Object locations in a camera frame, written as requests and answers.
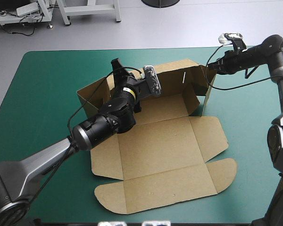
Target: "black round base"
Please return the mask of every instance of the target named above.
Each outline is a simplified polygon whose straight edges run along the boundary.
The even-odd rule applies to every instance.
[[[175,5],[179,2],[179,0],[141,0],[148,6],[155,7],[155,8],[165,8],[172,5]]]

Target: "cart leg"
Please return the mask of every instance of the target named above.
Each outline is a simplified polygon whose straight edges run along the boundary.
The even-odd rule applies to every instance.
[[[116,18],[117,18],[117,22],[121,22],[122,18],[121,18],[121,12],[120,12],[120,8],[119,8],[118,0],[113,0],[113,2],[114,2],[115,15],[116,15]]]
[[[64,9],[64,7],[66,7],[65,4],[64,4],[64,1],[63,0],[57,0],[57,2],[58,2],[58,7],[61,11],[65,25],[70,25],[71,23],[68,19],[69,17],[67,16],[65,9]]]

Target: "yellow label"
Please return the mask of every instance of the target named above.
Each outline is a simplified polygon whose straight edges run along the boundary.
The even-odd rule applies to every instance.
[[[124,87],[124,88],[123,88],[123,91],[127,91],[127,92],[131,93],[132,96],[134,97],[134,100],[136,99],[136,95],[135,95],[135,93],[133,92],[133,90],[129,89],[128,87]]]

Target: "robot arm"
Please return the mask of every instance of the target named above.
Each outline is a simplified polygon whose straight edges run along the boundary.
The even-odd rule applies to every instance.
[[[268,131],[267,143],[274,167],[281,172],[282,179],[263,219],[252,222],[253,226],[283,226],[283,38],[272,35],[262,44],[246,49],[240,34],[225,34],[226,41],[231,41],[234,50],[225,52],[225,56],[209,64],[210,69],[218,74],[234,74],[267,64],[271,80],[278,85],[281,114],[272,121]]]
[[[22,161],[0,163],[0,226],[18,222],[28,211],[40,188],[40,180],[61,161],[79,150],[90,150],[116,133],[130,130],[133,113],[141,111],[140,99],[161,94],[153,66],[145,66],[144,76],[136,79],[120,64],[112,62],[115,92],[93,117],[73,128],[65,138]]]

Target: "cardboard box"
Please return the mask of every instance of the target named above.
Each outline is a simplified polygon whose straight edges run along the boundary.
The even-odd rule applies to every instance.
[[[130,214],[214,195],[225,190],[236,175],[233,159],[206,163],[228,148],[219,120],[189,116],[200,105],[197,96],[207,94],[205,102],[209,97],[205,67],[186,59],[155,69],[163,95],[142,100],[142,112],[134,115],[137,123],[130,131],[91,150],[95,175],[123,180],[95,189],[99,202],[115,213]],[[210,81],[214,76],[215,72],[208,73]],[[78,91],[81,102],[101,81]],[[113,87],[113,78],[101,85],[85,107],[87,116],[109,100]]]

